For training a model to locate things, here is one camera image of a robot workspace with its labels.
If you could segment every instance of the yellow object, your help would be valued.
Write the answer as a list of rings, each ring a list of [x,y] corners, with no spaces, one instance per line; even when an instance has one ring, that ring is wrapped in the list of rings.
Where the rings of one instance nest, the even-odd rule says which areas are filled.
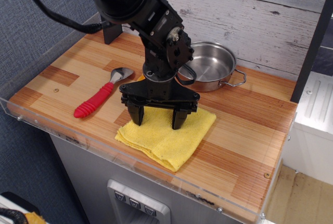
[[[141,81],[141,80],[144,80],[145,79],[145,76],[142,74],[138,79],[137,81]]]
[[[116,140],[176,172],[194,153],[216,115],[198,108],[180,129],[173,130],[172,114],[173,110],[145,107],[141,126],[128,122],[118,129]]]
[[[25,217],[29,224],[46,224],[45,220],[35,212],[26,213]]]

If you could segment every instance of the pan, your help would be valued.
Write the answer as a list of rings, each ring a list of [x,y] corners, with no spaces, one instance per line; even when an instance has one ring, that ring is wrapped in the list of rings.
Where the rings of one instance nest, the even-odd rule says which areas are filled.
[[[193,60],[186,63],[196,74],[196,81],[186,87],[194,91],[213,91],[225,85],[239,86],[246,82],[246,73],[236,69],[237,59],[226,47],[213,42],[195,42],[191,45],[194,49]],[[244,80],[238,84],[228,83],[233,72],[243,74]],[[183,66],[178,71],[182,80],[193,79],[188,70]]]

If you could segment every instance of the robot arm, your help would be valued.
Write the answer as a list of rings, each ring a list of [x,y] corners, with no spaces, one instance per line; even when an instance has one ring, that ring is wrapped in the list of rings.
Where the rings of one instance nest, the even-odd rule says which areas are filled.
[[[192,60],[191,39],[182,19],[166,0],[95,0],[99,13],[113,24],[127,23],[145,46],[145,80],[122,85],[122,102],[141,125],[144,106],[173,109],[172,128],[197,111],[199,94],[175,80],[178,69]]]
[[[192,59],[182,19],[166,0],[95,0],[99,13],[114,24],[128,23],[144,46],[148,70],[158,77],[176,72]]]

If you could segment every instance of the white wooden wall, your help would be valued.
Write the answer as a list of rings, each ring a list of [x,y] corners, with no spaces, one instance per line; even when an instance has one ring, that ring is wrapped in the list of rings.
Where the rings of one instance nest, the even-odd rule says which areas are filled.
[[[168,0],[195,41],[218,42],[238,64],[296,80],[325,0]]]

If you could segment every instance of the red handle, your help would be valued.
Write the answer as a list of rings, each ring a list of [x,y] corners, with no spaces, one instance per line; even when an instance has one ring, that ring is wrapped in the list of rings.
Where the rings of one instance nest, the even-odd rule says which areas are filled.
[[[88,101],[82,103],[74,111],[74,117],[82,118],[90,115],[108,98],[113,90],[113,83],[106,83],[94,96]]]

